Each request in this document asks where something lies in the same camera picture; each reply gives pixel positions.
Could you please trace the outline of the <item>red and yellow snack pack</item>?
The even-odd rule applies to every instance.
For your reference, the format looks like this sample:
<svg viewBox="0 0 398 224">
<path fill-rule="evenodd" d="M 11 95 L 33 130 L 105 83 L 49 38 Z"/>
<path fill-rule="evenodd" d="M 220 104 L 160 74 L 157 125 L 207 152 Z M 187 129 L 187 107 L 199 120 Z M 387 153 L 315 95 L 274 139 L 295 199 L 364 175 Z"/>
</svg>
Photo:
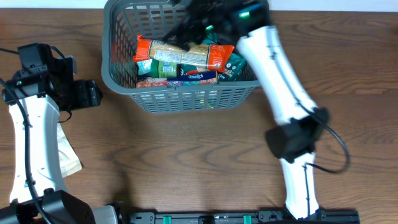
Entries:
<svg viewBox="0 0 398 224">
<path fill-rule="evenodd" d="M 137 36 L 135 62 L 155 59 L 160 62 L 193 65 L 208 70 L 222 72 L 233 53 L 234 46 L 218 44 L 188 44 L 189 50 L 183 50 L 161 40 L 144 39 Z"/>
</svg>

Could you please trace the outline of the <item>green Nescafe 3in1 bag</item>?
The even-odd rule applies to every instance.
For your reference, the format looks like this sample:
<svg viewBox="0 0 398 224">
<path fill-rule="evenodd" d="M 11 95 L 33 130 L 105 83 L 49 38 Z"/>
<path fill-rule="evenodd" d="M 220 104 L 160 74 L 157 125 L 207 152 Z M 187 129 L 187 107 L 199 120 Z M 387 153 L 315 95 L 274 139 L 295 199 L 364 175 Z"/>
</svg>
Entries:
<svg viewBox="0 0 398 224">
<path fill-rule="evenodd" d="M 218 35 L 216 33 L 210 33 L 203 40 L 203 44 L 219 44 Z M 239 77 L 243 73 L 246 67 L 246 60 L 238 54 L 237 50 L 233 50 L 229 56 L 228 61 L 225 64 L 225 68 L 222 72 L 218 72 L 218 80 L 221 82 L 234 82 L 238 81 Z M 196 67 L 193 65 L 180 65 L 181 75 L 192 75 L 198 72 L 204 72 L 206 69 Z"/>
</svg>

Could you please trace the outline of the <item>colourful tissue multipack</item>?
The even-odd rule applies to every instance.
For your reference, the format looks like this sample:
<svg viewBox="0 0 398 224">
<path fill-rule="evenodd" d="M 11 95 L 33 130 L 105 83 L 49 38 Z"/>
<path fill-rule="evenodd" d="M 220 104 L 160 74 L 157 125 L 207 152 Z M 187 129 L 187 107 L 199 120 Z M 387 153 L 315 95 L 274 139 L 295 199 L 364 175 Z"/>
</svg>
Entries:
<svg viewBox="0 0 398 224">
<path fill-rule="evenodd" d="M 144 78 L 136 83 L 136 88 L 149 88 L 157 86 L 183 86 L 183 85 L 207 85 L 218 82 L 218 72 L 208 71 L 182 75 L 180 77 Z"/>
</svg>

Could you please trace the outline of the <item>green lidded small jar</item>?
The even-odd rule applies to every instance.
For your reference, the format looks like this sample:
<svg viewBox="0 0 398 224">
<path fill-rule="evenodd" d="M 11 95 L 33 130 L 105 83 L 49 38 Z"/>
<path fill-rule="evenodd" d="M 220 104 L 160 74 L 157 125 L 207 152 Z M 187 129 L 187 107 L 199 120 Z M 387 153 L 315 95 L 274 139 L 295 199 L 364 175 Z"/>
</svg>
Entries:
<svg viewBox="0 0 398 224">
<path fill-rule="evenodd" d="M 152 59 L 150 75 L 153 78 L 168 78 L 178 76 L 178 64 Z"/>
</svg>

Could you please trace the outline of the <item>beige paper pouch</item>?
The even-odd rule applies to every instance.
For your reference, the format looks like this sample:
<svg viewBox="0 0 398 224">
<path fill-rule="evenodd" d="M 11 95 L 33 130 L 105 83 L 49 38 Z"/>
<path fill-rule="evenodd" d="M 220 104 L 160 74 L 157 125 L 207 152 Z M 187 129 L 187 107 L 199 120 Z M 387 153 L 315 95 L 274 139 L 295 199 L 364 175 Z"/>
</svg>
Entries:
<svg viewBox="0 0 398 224">
<path fill-rule="evenodd" d="M 63 132 L 60 123 L 57 124 L 57 143 L 62 177 L 68 177 L 82 170 L 83 166 Z"/>
</svg>

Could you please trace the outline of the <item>light teal wipes pack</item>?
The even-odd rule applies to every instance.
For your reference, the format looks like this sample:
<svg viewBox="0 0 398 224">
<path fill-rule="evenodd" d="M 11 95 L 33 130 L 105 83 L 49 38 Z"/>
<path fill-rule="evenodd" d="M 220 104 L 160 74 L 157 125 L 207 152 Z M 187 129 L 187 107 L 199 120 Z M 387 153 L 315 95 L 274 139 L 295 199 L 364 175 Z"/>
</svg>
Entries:
<svg viewBox="0 0 398 224">
<path fill-rule="evenodd" d="M 151 77 L 152 59 L 143 60 L 136 63 L 138 66 L 138 75 L 142 77 Z"/>
</svg>

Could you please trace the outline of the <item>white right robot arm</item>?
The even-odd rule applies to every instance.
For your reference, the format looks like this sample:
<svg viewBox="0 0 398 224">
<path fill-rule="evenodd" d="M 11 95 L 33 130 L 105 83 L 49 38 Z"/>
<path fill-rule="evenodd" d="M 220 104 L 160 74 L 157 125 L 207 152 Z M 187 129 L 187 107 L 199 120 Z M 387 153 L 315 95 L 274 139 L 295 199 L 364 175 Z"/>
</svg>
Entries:
<svg viewBox="0 0 398 224">
<path fill-rule="evenodd" d="M 280 160 L 285 186 L 285 207 L 296 220 L 309 219 L 320 206 L 315 196 L 313 169 L 315 143 L 322 133 L 318 108 L 299 82 L 271 19 L 267 1 L 172 1 L 186 16 L 163 38 L 188 50 L 210 32 L 234 45 L 259 81 L 271 106 L 277 127 L 266 132 L 266 142 Z"/>
</svg>

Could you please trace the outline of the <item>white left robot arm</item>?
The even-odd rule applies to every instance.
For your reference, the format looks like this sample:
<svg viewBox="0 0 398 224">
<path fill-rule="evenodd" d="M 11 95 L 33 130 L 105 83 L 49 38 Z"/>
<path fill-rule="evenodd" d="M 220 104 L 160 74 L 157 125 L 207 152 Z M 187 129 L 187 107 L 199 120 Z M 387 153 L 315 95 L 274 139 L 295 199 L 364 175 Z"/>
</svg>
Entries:
<svg viewBox="0 0 398 224">
<path fill-rule="evenodd" d="M 16 139 L 16 166 L 10 205 L 1 209 L 1 223 L 119 223 L 112 205 L 92 209 L 67 192 L 58 152 L 60 112 L 99 106 L 103 97 L 94 80 L 75 80 L 72 56 L 33 43 L 15 54 L 21 70 L 1 81 L 1 97 L 9 106 Z"/>
</svg>

